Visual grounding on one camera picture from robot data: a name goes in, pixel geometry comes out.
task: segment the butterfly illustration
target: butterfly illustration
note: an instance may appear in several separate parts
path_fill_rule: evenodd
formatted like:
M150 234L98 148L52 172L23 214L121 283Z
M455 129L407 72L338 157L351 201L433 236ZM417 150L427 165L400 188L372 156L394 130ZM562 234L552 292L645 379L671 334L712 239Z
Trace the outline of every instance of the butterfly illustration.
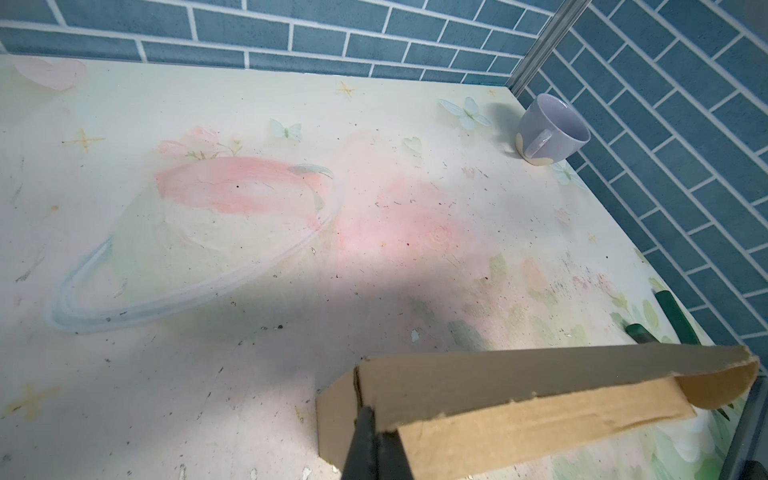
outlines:
M464 108L442 99L440 99L440 105L457 116L458 120L462 122L462 126L466 130L474 130L475 122L478 122L480 125L485 125L486 127L491 126L490 120L479 114L480 109L475 101L472 100L472 97L467 97L464 100Z
M279 121L270 118L270 132L273 137L292 138L298 141L301 135L301 124L293 124L285 128Z

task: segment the pink flower illustration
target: pink flower illustration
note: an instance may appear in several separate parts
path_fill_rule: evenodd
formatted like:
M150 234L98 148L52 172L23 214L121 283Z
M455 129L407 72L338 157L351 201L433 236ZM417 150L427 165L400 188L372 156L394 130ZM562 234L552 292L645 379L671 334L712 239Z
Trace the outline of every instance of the pink flower illustration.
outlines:
M192 129L192 135L196 139L206 141L209 144L219 143L219 134L213 128L195 127Z
M185 145L173 140L163 140L157 146L157 149L163 155L170 155L171 157L183 157L188 152Z

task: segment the printed table surface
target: printed table surface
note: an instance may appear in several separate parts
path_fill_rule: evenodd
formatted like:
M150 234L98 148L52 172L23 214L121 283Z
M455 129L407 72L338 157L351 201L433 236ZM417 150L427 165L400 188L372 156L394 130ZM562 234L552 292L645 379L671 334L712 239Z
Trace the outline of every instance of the printed table surface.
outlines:
M505 88L9 55L0 85L0 477L338 478L314 399L362 359L677 341ZM716 478L742 408L474 478Z

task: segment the cardboard box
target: cardboard box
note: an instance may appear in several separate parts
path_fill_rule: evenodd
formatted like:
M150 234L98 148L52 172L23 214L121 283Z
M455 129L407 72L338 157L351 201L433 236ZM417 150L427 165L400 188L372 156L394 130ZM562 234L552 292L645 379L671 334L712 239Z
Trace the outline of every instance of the cardboard box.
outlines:
M318 395L319 454L343 468L370 406L415 480L455 480L716 409L759 367L744 346L664 343L370 359Z

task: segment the heart illustration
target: heart illustration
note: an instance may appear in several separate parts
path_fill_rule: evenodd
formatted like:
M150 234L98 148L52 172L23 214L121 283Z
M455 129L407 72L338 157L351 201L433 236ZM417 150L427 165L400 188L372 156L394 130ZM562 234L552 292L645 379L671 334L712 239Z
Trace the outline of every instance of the heart illustration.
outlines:
M418 155L422 154L422 141L419 140L419 137L403 138L402 142L406 145L406 147L410 148Z
M62 60L56 64L42 58L13 57L18 73L38 85L64 91L74 87L85 76L85 64L77 60Z

